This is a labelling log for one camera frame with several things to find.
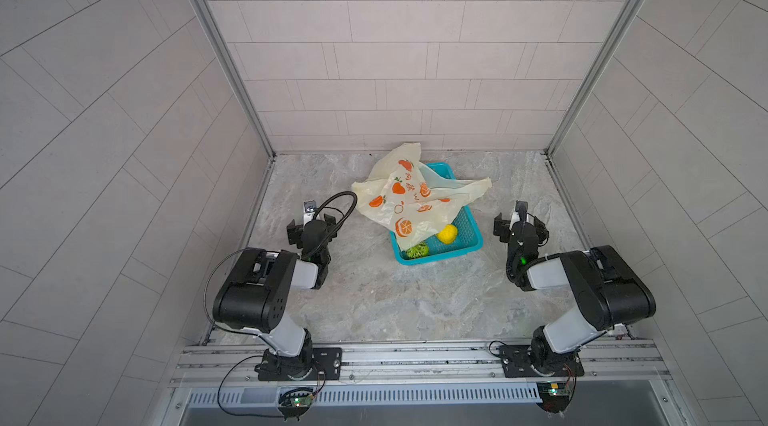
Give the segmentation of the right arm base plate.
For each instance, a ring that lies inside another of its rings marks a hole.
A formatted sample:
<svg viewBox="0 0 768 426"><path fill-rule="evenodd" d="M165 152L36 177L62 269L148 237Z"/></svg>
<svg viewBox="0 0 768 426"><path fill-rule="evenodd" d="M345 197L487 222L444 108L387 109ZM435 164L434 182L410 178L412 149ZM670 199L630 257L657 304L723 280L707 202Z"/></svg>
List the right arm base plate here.
<svg viewBox="0 0 768 426"><path fill-rule="evenodd" d="M555 353L547 343L500 345L495 352L506 378L581 377L585 374L576 351Z"/></svg>

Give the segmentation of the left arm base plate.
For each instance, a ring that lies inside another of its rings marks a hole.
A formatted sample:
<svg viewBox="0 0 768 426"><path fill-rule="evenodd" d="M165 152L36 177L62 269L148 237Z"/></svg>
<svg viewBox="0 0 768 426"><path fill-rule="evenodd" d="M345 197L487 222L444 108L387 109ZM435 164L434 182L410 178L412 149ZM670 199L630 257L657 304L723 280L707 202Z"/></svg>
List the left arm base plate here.
<svg viewBox="0 0 768 426"><path fill-rule="evenodd" d="M296 357L285 357L265 351L254 367L258 380L270 381L335 381L340 378L343 350L339 347L313 347Z"/></svg>

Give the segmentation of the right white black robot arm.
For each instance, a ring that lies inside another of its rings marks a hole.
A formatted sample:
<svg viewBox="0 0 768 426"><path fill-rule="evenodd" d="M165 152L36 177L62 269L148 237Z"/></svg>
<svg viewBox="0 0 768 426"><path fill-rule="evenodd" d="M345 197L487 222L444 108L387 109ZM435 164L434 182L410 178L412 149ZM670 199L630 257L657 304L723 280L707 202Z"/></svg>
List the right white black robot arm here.
<svg viewBox="0 0 768 426"><path fill-rule="evenodd" d="M507 378L582 376L578 353L584 345L656 312L650 289L610 245L541 256L549 231L525 201L516 202L512 218L494 218L493 235L507 245L511 283L526 292L567 287L575 300L558 319L538 327L528 346L498 347L493 355Z"/></svg>

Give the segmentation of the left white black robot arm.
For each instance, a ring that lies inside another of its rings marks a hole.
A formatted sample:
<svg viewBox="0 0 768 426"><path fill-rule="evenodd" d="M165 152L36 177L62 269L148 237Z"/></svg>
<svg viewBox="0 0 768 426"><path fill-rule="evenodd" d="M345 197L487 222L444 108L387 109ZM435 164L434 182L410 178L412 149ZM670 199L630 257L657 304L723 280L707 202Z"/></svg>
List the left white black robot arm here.
<svg viewBox="0 0 768 426"><path fill-rule="evenodd" d="M267 345L254 367L260 381L339 378L342 350L314 346L308 329L286 313L292 290L317 290L324 284L331 262L328 244L337 230L337 220L328 214L302 225L290 222L289 243L308 258L287 250L246 248L213 300L214 322Z"/></svg>

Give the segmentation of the yellow toy fruit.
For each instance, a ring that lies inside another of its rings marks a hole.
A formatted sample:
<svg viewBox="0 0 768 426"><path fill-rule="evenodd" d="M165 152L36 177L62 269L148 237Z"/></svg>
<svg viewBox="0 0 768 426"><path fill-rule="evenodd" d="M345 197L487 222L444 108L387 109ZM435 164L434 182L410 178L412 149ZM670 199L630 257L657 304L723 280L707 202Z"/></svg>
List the yellow toy fruit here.
<svg viewBox="0 0 768 426"><path fill-rule="evenodd" d="M438 232L438 234L436 234L436 238L442 244L449 245L456 241L458 234L458 228L453 224L448 224L440 232Z"/></svg>

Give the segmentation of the cream plastic bag fruit print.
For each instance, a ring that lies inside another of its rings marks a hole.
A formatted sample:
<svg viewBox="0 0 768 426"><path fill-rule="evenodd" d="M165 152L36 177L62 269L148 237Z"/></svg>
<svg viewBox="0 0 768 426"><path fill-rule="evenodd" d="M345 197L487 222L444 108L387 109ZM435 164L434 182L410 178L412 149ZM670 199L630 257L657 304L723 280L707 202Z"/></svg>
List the cream plastic bag fruit print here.
<svg viewBox="0 0 768 426"><path fill-rule="evenodd" d="M354 182L356 209L395 235L407 250L442 232L460 210L484 196L492 181L457 180L440 176L420 161L421 144L404 143L380 159L368 178Z"/></svg>

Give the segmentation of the green toy fruit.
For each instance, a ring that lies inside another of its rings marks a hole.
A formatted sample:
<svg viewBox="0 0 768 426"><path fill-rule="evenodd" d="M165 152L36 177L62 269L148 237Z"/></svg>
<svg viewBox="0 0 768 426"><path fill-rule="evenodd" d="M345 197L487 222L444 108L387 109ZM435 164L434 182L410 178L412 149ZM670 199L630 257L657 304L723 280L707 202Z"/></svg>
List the green toy fruit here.
<svg viewBox="0 0 768 426"><path fill-rule="evenodd" d="M406 258L409 260L419 259L429 255L429 246L426 242L418 243L405 251Z"/></svg>

